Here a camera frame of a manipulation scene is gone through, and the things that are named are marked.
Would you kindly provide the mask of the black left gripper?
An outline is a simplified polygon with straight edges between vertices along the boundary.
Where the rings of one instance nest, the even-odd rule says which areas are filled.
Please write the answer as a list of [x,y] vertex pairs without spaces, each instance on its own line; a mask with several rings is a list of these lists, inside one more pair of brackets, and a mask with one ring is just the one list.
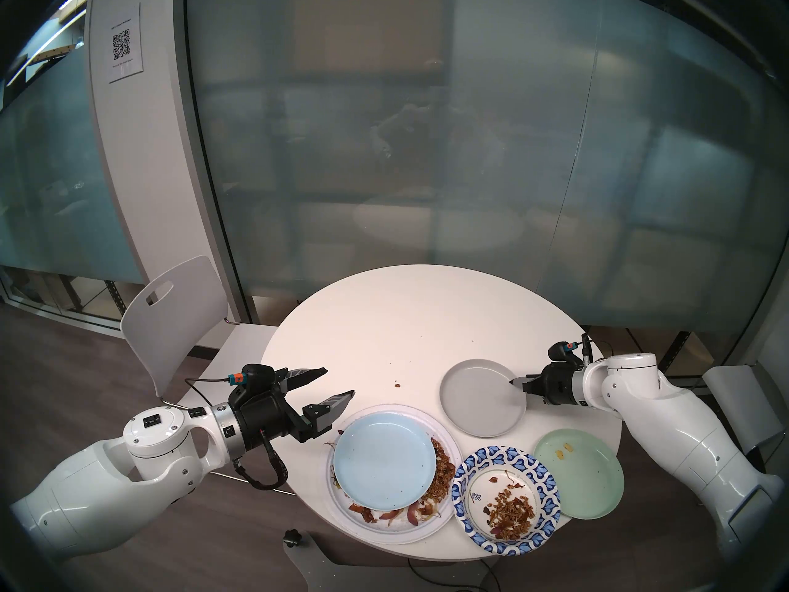
[[238,422],[245,451],[259,447],[264,439],[292,436],[304,443],[328,432],[354,398],[354,390],[304,406],[302,417],[285,399],[287,392],[302,388],[326,373],[326,368],[282,368],[275,371],[273,388],[253,393],[246,385],[236,386],[228,403]]

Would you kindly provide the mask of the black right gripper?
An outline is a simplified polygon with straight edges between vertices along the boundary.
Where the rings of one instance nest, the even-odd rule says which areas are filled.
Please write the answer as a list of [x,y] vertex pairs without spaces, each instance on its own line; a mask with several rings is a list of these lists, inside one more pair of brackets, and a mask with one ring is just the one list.
[[575,373],[573,362],[552,362],[541,373],[516,377],[510,384],[526,394],[542,397],[550,405],[576,405],[573,390]]

